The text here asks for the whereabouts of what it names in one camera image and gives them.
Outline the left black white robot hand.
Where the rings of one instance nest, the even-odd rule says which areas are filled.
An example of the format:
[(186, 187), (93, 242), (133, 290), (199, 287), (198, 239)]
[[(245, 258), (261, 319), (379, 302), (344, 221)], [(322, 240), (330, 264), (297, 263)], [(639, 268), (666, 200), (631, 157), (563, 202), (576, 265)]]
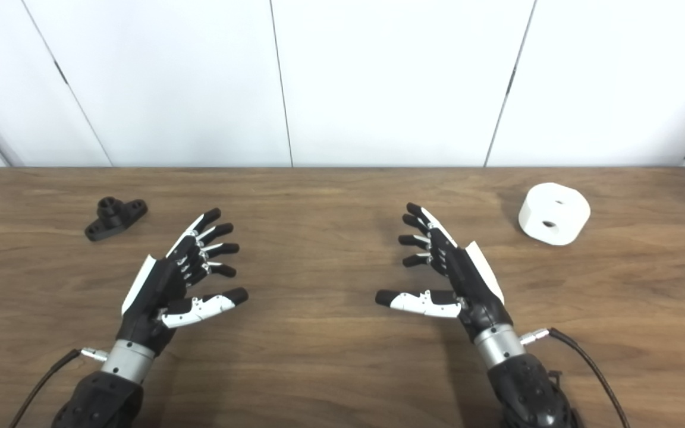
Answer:
[(218, 224), (220, 217), (218, 208), (204, 212), (163, 258), (147, 256), (123, 301), (118, 341), (142, 346), (159, 357), (178, 328), (211, 319), (248, 300), (249, 292), (243, 287), (220, 294), (188, 295), (209, 276), (236, 276), (236, 269), (215, 260), (240, 250), (236, 243), (216, 242), (234, 230), (231, 223)]

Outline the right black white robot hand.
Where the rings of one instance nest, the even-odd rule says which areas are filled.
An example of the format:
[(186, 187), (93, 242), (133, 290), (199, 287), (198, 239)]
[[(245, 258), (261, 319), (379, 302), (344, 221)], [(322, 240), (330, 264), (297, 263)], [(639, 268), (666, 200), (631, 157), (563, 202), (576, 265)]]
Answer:
[(440, 319), (458, 319), (470, 339), (485, 331), (498, 332), (503, 325), (513, 325), (502, 294), (497, 290), (495, 274), (475, 241), (467, 247), (459, 246), (433, 214), (415, 203), (407, 203), (402, 220), (419, 234), (400, 235), (399, 243), (421, 249), (404, 258), (403, 266), (429, 266), (449, 280), (451, 289), (422, 292), (381, 289), (375, 294), (375, 303)]

